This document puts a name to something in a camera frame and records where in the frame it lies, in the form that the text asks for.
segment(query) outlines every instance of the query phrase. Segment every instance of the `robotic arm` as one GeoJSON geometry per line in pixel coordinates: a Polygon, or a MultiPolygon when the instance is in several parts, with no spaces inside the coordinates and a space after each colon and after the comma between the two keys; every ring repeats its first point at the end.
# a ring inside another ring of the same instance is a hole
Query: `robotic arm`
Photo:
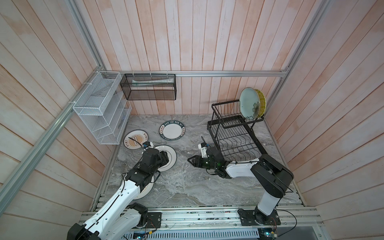
{"type": "Polygon", "coordinates": [[[199,144],[202,156],[188,158],[195,167],[214,169],[215,174],[222,178],[255,177],[264,187],[265,192],[253,211],[253,217],[258,225],[270,223],[277,212],[275,207],[285,195],[285,191],[293,180],[293,173],[268,154],[262,154],[258,159],[244,162],[225,161],[220,150],[203,142],[199,144]]]}
{"type": "Polygon", "coordinates": [[[122,181],[120,188],[108,202],[82,226],[74,224],[68,231],[67,240],[114,240],[133,227],[145,227],[148,209],[138,203],[128,204],[151,182],[153,174],[169,161],[167,153],[145,142],[142,161],[131,169],[122,181]]]}

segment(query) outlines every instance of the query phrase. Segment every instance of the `white storage rack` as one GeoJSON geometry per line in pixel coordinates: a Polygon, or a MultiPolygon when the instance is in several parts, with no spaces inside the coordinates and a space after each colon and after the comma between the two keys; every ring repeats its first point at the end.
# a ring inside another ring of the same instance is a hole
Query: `white storage rack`
{"type": "Polygon", "coordinates": [[[120,81],[119,72],[98,72],[73,106],[100,144],[119,144],[132,110],[122,91],[114,94],[120,81]]]}

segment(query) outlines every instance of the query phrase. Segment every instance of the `wooden panel wall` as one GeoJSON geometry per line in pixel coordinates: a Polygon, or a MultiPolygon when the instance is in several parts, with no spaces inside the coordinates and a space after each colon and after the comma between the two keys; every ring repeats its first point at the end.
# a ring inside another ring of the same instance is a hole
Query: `wooden panel wall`
{"type": "MultiPolygon", "coordinates": [[[[66,3],[0,1],[0,184],[97,64],[66,3]]],[[[111,150],[73,116],[0,217],[1,239],[65,239],[111,150]]]]}
{"type": "Polygon", "coordinates": [[[384,238],[384,1],[334,1],[266,119],[333,239],[384,238]]]}
{"type": "MultiPolygon", "coordinates": [[[[77,0],[108,70],[285,69],[320,0],[77,0]]],[[[176,101],[133,114],[206,114],[279,78],[177,78],[176,101]]]]}

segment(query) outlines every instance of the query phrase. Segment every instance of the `marble countertop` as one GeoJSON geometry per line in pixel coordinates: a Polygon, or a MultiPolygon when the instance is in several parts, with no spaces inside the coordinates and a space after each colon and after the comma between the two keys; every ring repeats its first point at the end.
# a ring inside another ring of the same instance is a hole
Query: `marble countertop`
{"type": "MultiPolygon", "coordinates": [[[[158,145],[169,145],[175,149],[177,161],[173,168],[162,172],[152,191],[136,202],[147,207],[176,206],[212,206],[212,205],[256,205],[264,193],[264,188],[251,177],[222,179],[211,176],[204,169],[193,167],[187,162],[189,157],[200,155],[197,145],[201,136],[213,144],[207,130],[207,122],[212,115],[140,115],[130,116],[124,136],[136,129],[145,130],[149,140],[158,145]],[[159,127],[168,120],[178,120],[185,125],[185,134],[176,141],[166,141],[159,135],[159,127]]],[[[264,148],[277,161],[282,162],[264,122],[257,122],[253,127],[256,137],[264,148]]],[[[140,159],[142,151],[128,150],[123,143],[107,185],[106,194],[114,194],[119,188],[121,174],[129,171],[140,159]]],[[[287,193],[280,204],[301,204],[295,187],[295,193],[287,193]]]]}

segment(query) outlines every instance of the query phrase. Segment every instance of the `yellow plate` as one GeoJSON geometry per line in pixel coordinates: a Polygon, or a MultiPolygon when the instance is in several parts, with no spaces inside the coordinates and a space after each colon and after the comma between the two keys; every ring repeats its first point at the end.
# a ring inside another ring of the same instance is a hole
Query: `yellow plate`
{"type": "Polygon", "coordinates": [[[266,98],[264,96],[264,93],[261,92],[259,89],[255,89],[257,92],[257,95],[259,95],[260,99],[260,110],[259,110],[259,117],[263,116],[266,110],[266,98]]]}

